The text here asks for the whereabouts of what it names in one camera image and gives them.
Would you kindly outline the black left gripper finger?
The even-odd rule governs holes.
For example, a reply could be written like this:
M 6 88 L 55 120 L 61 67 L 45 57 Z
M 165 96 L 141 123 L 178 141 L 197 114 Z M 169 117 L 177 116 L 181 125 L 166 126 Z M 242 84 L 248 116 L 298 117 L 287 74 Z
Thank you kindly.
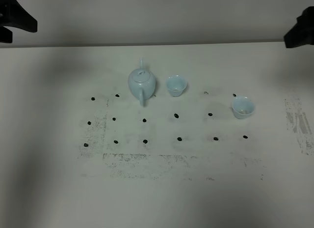
M 0 0 L 0 26 L 14 27 L 28 32 L 37 32 L 34 19 L 17 0 Z
M 0 43 L 12 43 L 12 31 L 5 27 L 0 27 Z

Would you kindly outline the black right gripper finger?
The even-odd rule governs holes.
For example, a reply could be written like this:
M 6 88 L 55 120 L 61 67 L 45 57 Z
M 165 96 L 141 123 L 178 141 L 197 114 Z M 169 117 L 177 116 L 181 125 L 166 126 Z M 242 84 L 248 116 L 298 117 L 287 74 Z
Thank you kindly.
M 296 24 L 284 35 L 286 48 L 314 45 L 314 7 L 309 6 L 296 18 Z

